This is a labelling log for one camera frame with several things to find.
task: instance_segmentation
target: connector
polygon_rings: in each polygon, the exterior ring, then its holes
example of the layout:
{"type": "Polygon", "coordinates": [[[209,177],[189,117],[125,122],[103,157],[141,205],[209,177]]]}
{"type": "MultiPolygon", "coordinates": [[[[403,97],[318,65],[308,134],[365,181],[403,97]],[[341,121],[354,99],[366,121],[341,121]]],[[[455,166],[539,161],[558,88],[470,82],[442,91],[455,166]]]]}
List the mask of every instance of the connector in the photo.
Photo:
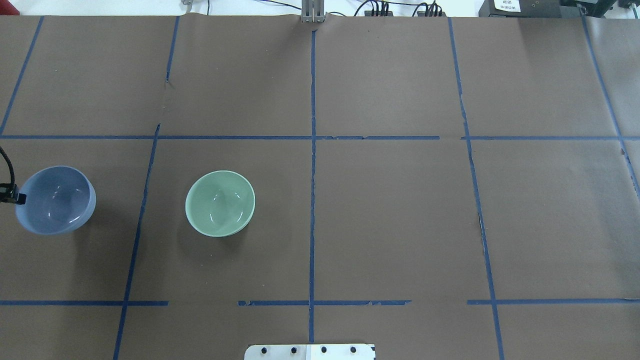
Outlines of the connector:
{"type": "Polygon", "coordinates": [[[16,184],[0,184],[0,202],[24,205],[27,195],[20,193],[16,184]]]}

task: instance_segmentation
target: black box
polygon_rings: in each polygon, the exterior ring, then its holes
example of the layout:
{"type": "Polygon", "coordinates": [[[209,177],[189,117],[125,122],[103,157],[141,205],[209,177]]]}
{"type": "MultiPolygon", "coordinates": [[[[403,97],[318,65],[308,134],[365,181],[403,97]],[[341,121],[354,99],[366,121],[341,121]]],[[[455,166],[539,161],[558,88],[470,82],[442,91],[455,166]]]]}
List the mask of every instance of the black box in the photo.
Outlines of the black box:
{"type": "Polygon", "coordinates": [[[558,0],[496,0],[505,7],[520,4],[519,12],[509,12],[495,7],[494,0],[484,0],[479,17],[563,17],[558,0]]]}

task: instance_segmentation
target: blue bowl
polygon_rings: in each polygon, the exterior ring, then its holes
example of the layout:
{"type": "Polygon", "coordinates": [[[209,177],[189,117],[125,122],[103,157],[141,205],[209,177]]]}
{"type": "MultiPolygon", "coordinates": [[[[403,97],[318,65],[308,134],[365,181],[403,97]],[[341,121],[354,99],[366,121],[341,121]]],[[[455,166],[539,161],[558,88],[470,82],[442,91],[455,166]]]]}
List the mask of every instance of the blue bowl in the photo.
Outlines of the blue bowl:
{"type": "Polygon", "coordinates": [[[31,176],[20,189],[25,205],[15,207],[20,224],[32,233],[70,233],[84,225],[95,209],[95,190],[79,170],[50,167],[31,176]]]}

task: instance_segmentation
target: sticker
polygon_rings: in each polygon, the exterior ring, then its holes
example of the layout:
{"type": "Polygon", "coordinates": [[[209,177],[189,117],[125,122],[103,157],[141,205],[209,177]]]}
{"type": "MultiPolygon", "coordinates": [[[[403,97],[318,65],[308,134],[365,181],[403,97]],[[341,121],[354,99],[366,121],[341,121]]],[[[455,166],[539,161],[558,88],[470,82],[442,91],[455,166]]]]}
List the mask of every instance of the sticker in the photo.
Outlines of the sticker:
{"type": "Polygon", "coordinates": [[[493,5],[503,12],[520,12],[520,0],[493,0],[493,5]]]}

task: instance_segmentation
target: blue tape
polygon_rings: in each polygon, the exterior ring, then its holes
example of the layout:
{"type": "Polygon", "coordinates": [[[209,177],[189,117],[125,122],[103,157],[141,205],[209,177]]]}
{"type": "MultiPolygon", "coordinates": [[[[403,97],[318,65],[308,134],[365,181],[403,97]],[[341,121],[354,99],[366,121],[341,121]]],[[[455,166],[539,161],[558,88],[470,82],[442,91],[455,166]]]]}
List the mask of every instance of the blue tape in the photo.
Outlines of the blue tape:
{"type": "MultiPolygon", "coordinates": [[[[467,305],[491,305],[491,300],[468,300],[467,305]]],[[[640,299],[501,299],[498,305],[561,305],[561,304],[633,304],[640,299]]]]}
{"type": "Polygon", "coordinates": [[[40,34],[40,29],[42,28],[43,21],[44,21],[44,16],[41,16],[40,20],[38,21],[38,26],[36,27],[36,31],[33,33],[33,38],[31,39],[31,45],[29,46],[29,51],[27,51],[27,56],[24,57],[24,63],[22,63],[22,68],[20,69],[18,80],[16,80],[15,82],[13,93],[11,94],[11,98],[9,99],[9,105],[7,105],[6,111],[4,112],[2,124],[0,125],[0,135],[2,135],[2,133],[4,132],[4,128],[6,127],[6,122],[9,120],[9,114],[11,113],[11,108],[13,107],[15,96],[18,94],[18,89],[20,88],[20,83],[22,82],[24,71],[27,69],[27,64],[29,63],[29,59],[31,58],[31,53],[33,52],[33,48],[36,46],[36,40],[38,40],[38,35],[40,34]]]}
{"type": "Polygon", "coordinates": [[[1,135],[2,139],[29,140],[153,140],[150,135],[1,135]]]}
{"type": "Polygon", "coordinates": [[[316,306],[404,306],[411,300],[316,300],[316,306]]]}
{"type": "Polygon", "coordinates": [[[314,343],[316,278],[316,31],[311,32],[311,213],[309,244],[309,343],[314,343]]]}
{"type": "Polygon", "coordinates": [[[162,135],[160,140],[311,140],[311,136],[278,135],[162,135]]]}
{"type": "Polygon", "coordinates": [[[317,136],[318,140],[439,140],[439,136],[317,136]]]}
{"type": "Polygon", "coordinates": [[[493,327],[495,329],[495,338],[498,345],[498,355],[500,360],[504,360],[504,350],[502,347],[502,332],[500,330],[500,319],[498,317],[498,305],[495,301],[495,290],[493,288],[493,275],[491,271],[491,261],[489,258],[489,246],[486,242],[486,231],[484,229],[484,217],[482,214],[482,204],[480,203],[480,192],[478,190],[478,183],[476,177],[476,166],[474,165],[473,150],[471,148],[471,139],[469,134],[469,125],[467,121],[467,111],[465,104],[462,101],[462,80],[460,78],[460,66],[458,65],[458,52],[456,51],[456,40],[453,35],[453,23],[451,18],[447,18],[449,21],[449,36],[451,37],[451,51],[453,53],[453,63],[456,71],[456,82],[458,84],[458,97],[460,98],[460,111],[462,112],[462,118],[465,125],[465,138],[467,139],[467,152],[469,157],[469,167],[471,168],[471,178],[474,185],[474,195],[476,196],[476,208],[478,217],[480,218],[480,231],[482,236],[482,245],[484,250],[484,267],[486,268],[486,277],[489,283],[489,295],[491,296],[492,311],[493,311],[493,327]]]}
{"type": "MultiPolygon", "coordinates": [[[[411,300],[314,300],[316,306],[404,306],[411,300]]],[[[308,306],[307,300],[249,300],[239,301],[238,306],[308,306]]]]}
{"type": "MultiPolygon", "coordinates": [[[[122,301],[0,300],[0,306],[122,306],[122,301]]],[[[169,306],[168,301],[130,301],[129,306],[169,306]]]]}
{"type": "Polygon", "coordinates": [[[604,85],[604,80],[602,79],[602,73],[600,72],[600,66],[598,66],[598,61],[596,60],[596,54],[593,52],[593,45],[591,44],[591,37],[589,36],[589,29],[587,27],[587,20],[585,16],[582,16],[582,28],[584,30],[584,36],[587,39],[587,46],[589,47],[589,54],[591,55],[591,61],[593,62],[593,67],[596,70],[596,75],[598,76],[598,82],[600,82],[600,88],[602,89],[602,94],[604,95],[605,101],[607,103],[607,108],[609,109],[609,115],[611,116],[611,120],[613,121],[613,126],[616,129],[616,135],[618,135],[618,140],[620,141],[620,147],[623,151],[623,156],[625,157],[625,161],[627,162],[627,170],[629,171],[629,175],[631,176],[631,181],[634,185],[634,190],[636,191],[636,197],[640,200],[640,187],[638,187],[638,180],[636,177],[636,172],[634,171],[634,167],[631,164],[631,159],[629,158],[629,153],[627,151],[627,146],[625,145],[625,141],[622,137],[622,132],[620,131],[620,126],[618,125],[618,118],[616,114],[613,112],[613,106],[611,105],[611,99],[609,98],[609,92],[607,91],[607,87],[604,85]]]}
{"type": "Polygon", "coordinates": [[[308,306],[308,300],[249,300],[239,301],[238,306],[308,306]]]}
{"type": "Polygon", "coordinates": [[[615,136],[470,136],[471,140],[618,140],[615,136]]]}
{"type": "Polygon", "coordinates": [[[165,82],[169,82],[169,75],[171,74],[171,64],[173,63],[173,50],[175,49],[175,39],[178,37],[178,24],[180,24],[180,17],[175,17],[175,24],[173,25],[173,38],[171,39],[171,49],[169,50],[169,60],[166,62],[166,78],[165,82]]]}
{"type": "Polygon", "coordinates": [[[133,272],[136,267],[136,256],[138,255],[138,245],[140,244],[140,232],[142,228],[142,218],[145,215],[145,207],[147,206],[147,195],[149,191],[149,178],[151,170],[154,166],[156,157],[156,146],[158,143],[158,134],[160,132],[160,124],[156,127],[154,135],[154,143],[151,146],[151,155],[149,157],[149,166],[147,168],[147,178],[145,180],[145,189],[142,195],[142,204],[140,205],[140,215],[138,216],[138,226],[136,228],[136,238],[133,241],[133,251],[131,254],[131,262],[129,263],[129,275],[127,276],[127,286],[124,291],[124,300],[122,304],[122,312],[120,313],[120,325],[118,326],[118,336],[116,337],[116,346],[113,351],[113,360],[117,360],[120,353],[120,344],[122,342],[122,331],[124,330],[125,319],[127,318],[127,306],[129,305],[129,294],[131,293],[131,283],[133,282],[133,272]]]}

